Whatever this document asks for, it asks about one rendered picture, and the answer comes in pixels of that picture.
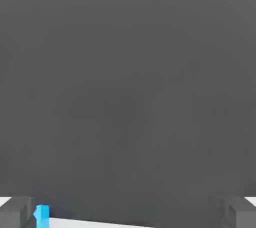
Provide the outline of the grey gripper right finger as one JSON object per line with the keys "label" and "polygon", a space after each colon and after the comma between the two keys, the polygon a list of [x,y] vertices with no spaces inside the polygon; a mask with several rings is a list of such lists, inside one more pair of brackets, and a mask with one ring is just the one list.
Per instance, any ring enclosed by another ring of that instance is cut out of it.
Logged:
{"label": "grey gripper right finger", "polygon": [[219,228],[256,228],[256,197],[221,197]]}

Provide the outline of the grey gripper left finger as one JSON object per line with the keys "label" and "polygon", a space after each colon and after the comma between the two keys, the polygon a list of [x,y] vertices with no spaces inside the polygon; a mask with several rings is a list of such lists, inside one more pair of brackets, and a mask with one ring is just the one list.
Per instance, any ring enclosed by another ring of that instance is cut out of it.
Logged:
{"label": "grey gripper left finger", "polygon": [[12,197],[0,207],[0,228],[36,228],[33,197]]}

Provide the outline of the large blue box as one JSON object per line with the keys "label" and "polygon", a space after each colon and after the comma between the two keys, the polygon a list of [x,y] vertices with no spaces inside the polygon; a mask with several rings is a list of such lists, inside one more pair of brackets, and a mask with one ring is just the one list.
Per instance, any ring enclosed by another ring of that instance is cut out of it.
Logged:
{"label": "large blue box", "polygon": [[37,205],[33,213],[35,228],[50,228],[50,208],[48,205]]}

